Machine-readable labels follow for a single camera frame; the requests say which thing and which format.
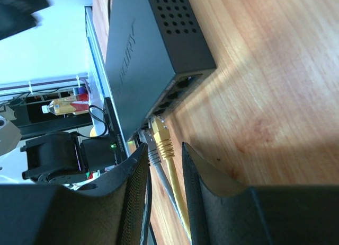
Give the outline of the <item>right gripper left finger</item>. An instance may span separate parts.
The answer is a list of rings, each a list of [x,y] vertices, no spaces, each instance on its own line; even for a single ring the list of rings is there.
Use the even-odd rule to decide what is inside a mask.
[[[148,146],[77,190],[2,185],[1,244],[140,244]]]

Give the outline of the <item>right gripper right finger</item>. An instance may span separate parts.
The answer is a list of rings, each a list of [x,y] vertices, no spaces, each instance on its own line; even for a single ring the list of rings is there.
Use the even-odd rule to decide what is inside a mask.
[[[338,244],[338,186],[245,185],[182,144],[193,244]]]

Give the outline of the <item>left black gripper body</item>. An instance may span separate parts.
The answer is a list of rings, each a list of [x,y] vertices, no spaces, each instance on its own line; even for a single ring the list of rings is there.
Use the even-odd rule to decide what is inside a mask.
[[[48,0],[1,0],[1,39],[36,27],[34,13],[49,6]]]

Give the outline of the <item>black network switch box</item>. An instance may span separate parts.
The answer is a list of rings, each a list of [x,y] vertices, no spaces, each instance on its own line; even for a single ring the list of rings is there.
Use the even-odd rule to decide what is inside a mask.
[[[112,0],[105,70],[126,140],[216,67],[189,0]]]

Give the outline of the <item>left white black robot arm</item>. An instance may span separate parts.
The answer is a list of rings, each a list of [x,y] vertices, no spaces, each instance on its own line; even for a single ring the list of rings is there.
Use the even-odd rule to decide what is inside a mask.
[[[47,0],[1,0],[1,39],[13,36],[37,25],[34,12],[47,8]],[[1,183],[49,183],[72,184],[88,179],[88,173],[97,172],[120,164],[127,158],[121,144],[121,133],[109,98],[104,108],[98,109],[102,117],[91,113],[91,117],[104,125],[101,134],[86,137],[80,142],[78,132],[50,132],[26,141],[17,152],[26,158],[7,162],[1,159]]]

